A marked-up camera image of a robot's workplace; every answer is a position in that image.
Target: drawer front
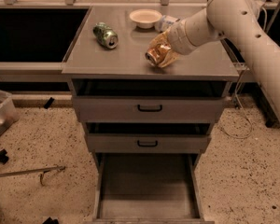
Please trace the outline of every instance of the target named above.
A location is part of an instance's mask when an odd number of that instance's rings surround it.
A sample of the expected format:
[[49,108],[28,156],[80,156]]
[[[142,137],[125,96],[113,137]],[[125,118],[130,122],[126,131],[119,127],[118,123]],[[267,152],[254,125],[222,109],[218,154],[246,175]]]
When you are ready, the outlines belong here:
[[89,151],[97,153],[204,153],[211,138],[204,136],[89,134]]
[[222,99],[87,99],[73,98],[81,122],[217,122]]

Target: white bowl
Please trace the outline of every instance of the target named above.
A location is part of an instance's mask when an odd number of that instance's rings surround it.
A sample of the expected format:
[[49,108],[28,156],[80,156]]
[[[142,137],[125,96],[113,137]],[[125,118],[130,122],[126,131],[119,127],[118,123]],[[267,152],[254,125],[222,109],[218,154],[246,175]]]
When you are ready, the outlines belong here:
[[161,18],[159,11],[151,9],[139,9],[130,13],[130,19],[143,29],[149,29]]

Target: cabinet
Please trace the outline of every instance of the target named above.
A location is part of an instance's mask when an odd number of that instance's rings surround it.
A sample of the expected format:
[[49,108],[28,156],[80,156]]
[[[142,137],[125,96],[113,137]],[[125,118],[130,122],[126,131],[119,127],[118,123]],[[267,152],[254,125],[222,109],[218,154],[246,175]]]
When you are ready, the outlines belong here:
[[[237,72],[219,42],[166,69],[150,67],[144,53],[156,33],[127,19],[138,6],[94,6],[63,70],[99,171],[85,224],[213,223],[203,219],[194,169]],[[179,6],[167,9],[181,16]],[[117,31],[115,49],[90,35],[98,21]]]

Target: speckled floor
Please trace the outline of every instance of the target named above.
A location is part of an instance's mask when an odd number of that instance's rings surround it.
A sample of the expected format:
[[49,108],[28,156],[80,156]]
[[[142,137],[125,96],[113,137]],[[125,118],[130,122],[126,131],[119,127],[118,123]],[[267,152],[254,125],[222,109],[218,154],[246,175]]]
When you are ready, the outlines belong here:
[[[241,98],[253,123],[227,105],[195,171],[206,220],[219,224],[280,223],[280,128],[268,129],[250,97]],[[1,137],[9,156],[0,173],[64,165],[40,184],[39,174],[0,178],[0,224],[60,224],[91,220],[97,171],[71,107],[17,107],[20,120]]]

